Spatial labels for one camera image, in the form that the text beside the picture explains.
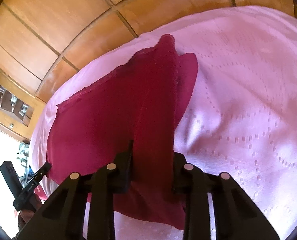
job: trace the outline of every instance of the maroon garment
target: maroon garment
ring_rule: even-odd
[[[191,98],[198,63],[178,56],[173,36],[135,53],[58,105],[47,141],[48,176],[60,184],[72,172],[96,172],[133,145],[134,180],[114,196],[114,210],[184,228],[184,201],[171,192],[174,130]]]

